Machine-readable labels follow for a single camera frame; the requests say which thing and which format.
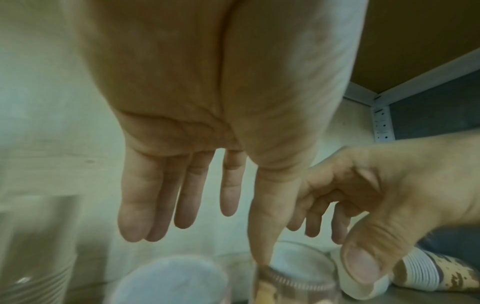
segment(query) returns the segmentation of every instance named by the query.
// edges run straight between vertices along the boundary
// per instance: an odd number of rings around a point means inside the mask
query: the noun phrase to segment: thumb
[[[439,225],[439,211],[425,198],[388,199],[348,234],[341,249],[345,269],[359,283],[374,283]]]
[[[254,260],[267,265],[275,242],[295,209],[301,179],[291,172],[259,168],[248,216],[248,239]]]

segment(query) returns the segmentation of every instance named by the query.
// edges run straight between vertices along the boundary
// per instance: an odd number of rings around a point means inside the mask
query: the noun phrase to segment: fingernail
[[[351,248],[346,254],[346,263],[350,275],[359,283],[372,284],[380,279],[379,264],[363,249]]]

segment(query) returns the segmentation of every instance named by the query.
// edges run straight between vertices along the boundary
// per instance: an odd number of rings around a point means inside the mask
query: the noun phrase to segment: wooden panel
[[[478,0],[370,0],[352,81],[380,93],[480,48]]]

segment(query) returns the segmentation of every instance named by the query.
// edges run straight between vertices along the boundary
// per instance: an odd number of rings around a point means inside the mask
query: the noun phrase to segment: hand
[[[125,134],[123,236],[162,238],[175,204],[175,224],[190,226],[217,148],[227,149],[221,208],[233,214],[245,150],[259,167],[250,246],[267,263],[350,79],[366,7],[366,0],[65,0]]]
[[[312,167],[288,227],[316,236],[335,206],[332,240],[360,283],[372,283],[427,233],[480,223],[480,132],[344,148]],[[348,233],[350,219],[370,212]]]

